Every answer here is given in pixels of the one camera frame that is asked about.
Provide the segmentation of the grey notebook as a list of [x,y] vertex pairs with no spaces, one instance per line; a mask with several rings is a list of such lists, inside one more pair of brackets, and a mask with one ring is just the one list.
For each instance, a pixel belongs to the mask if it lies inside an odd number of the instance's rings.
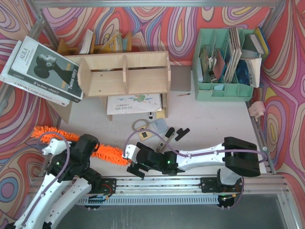
[[191,90],[191,67],[171,65],[171,91]]

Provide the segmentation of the small beige box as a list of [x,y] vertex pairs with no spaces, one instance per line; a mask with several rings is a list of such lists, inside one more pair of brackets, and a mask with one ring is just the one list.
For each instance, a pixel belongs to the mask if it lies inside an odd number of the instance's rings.
[[139,138],[141,141],[147,140],[148,138],[153,137],[153,134],[149,131],[139,132]]

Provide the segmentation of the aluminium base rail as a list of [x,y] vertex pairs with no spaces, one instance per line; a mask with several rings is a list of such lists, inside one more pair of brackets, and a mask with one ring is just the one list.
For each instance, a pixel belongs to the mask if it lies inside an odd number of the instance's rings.
[[217,191],[212,182],[215,177],[201,176],[147,176],[106,177],[105,185],[97,193],[86,193],[80,186],[70,182],[61,190],[56,200],[71,191],[70,196],[78,206],[98,208],[100,206],[139,205],[220,205],[231,204],[244,195],[278,195],[284,199],[290,190],[280,175],[264,174],[259,177],[238,180],[232,187]]

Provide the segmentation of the pink pig figurine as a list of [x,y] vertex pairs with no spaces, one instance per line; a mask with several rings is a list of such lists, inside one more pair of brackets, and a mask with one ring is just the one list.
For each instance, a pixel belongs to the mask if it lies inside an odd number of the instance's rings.
[[249,115],[254,117],[255,121],[258,122],[258,119],[261,116],[264,116],[265,105],[263,101],[256,101],[248,108]]

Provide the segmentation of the small stapler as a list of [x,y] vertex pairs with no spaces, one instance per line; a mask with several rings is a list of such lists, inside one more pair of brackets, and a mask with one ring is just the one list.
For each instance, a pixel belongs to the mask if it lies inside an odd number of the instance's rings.
[[168,129],[168,131],[166,132],[163,140],[158,145],[156,152],[158,152],[158,153],[162,152],[162,150],[165,147],[165,142],[170,143],[170,141],[173,139],[174,136],[175,136],[175,129],[173,127],[170,127]]

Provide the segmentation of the blue yellow book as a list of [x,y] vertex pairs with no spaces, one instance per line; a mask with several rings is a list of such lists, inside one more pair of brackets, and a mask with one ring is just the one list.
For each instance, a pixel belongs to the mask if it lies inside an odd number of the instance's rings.
[[264,37],[261,28],[260,27],[255,28],[254,34],[257,36],[259,42],[261,43],[265,55],[268,55],[270,53],[270,47],[267,43],[267,39]]

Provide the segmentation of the blue patterned book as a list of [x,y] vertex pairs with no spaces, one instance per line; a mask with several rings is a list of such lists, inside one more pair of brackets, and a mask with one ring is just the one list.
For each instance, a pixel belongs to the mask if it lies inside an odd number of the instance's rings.
[[250,73],[245,60],[239,60],[235,74],[239,83],[250,85]]

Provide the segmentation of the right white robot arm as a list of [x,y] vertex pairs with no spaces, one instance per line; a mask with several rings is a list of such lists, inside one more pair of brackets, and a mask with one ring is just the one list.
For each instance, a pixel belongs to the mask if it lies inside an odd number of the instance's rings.
[[144,172],[150,170],[175,176],[198,167],[219,166],[219,183],[233,186],[242,177],[258,177],[261,174],[257,146],[231,136],[210,148],[164,153],[138,142],[136,145],[127,145],[122,157],[132,162],[127,171],[140,178],[144,178]]

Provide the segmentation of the orange microfiber duster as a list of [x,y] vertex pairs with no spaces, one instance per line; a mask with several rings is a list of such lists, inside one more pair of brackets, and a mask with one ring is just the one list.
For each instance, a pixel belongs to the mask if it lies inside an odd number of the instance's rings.
[[[63,135],[67,141],[78,141],[80,136],[76,135],[74,133],[69,133],[63,130],[60,130],[56,127],[49,127],[49,126],[36,126],[33,129],[33,132],[31,134],[31,137],[33,138],[39,138],[42,134],[46,132],[56,132],[58,134]],[[117,147],[112,146],[105,146],[101,144],[96,152],[92,154],[92,157],[99,158],[101,160],[117,164],[120,166],[127,166],[131,163],[131,160],[124,159],[123,157],[123,151]]]

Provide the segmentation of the red brown booklet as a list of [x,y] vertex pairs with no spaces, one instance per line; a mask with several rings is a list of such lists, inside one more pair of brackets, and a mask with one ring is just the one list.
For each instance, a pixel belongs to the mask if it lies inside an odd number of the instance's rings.
[[225,60],[223,58],[223,55],[222,55],[222,52],[220,49],[216,49],[215,58],[216,58],[216,61],[214,64],[213,73],[214,73],[214,77],[217,80],[220,80],[220,78],[224,74],[225,68],[226,68],[226,63],[225,63]]

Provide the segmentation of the mint green desk organizer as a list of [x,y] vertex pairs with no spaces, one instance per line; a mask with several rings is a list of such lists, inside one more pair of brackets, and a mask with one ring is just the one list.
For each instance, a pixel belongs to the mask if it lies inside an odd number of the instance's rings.
[[[235,74],[241,60],[241,48],[248,34],[251,34],[251,30],[237,27],[199,30],[192,63],[197,101],[247,102],[252,98],[254,88],[239,83]],[[216,49],[221,50],[226,63],[220,80],[213,73]]]

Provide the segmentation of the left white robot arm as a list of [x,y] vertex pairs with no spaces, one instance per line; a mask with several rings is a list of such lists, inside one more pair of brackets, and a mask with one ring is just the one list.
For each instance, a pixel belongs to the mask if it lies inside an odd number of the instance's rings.
[[54,229],[82,196],[97,192],[102,177],[90,167],[90,157],[99,146],[99,140],[89,134],[77,141],[67,141],[62,134],[51,138],[41,150],[52,160],[40,189],[20,218],[6,228]]

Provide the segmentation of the black clip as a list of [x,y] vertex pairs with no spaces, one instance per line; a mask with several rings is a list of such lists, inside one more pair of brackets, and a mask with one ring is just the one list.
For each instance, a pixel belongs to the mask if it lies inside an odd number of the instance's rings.
[[181,138],[183,138],[186,134],[188,134],[190,132],[190,129],[189,128],[186,128],[186,129],[178,129],[176,131],[176,134],[177,136],[175,137],[175,141],[179,141]]

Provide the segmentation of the white open book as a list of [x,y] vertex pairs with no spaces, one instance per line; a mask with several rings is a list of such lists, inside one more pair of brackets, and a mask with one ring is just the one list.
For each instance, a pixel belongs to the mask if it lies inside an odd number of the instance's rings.
[[253,88],[258,88],[260,85],[260,70],[262,58],[245,58],[244,60],[247,64],[249,72],[250,86]]

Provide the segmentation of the white book in rack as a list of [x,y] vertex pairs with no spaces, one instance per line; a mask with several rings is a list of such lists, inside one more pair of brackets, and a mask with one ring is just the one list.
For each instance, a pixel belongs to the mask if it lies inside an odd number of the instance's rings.
[[90,52],[92,37],[93,32],[88,29],[78,46],[78,54],[88,54]]

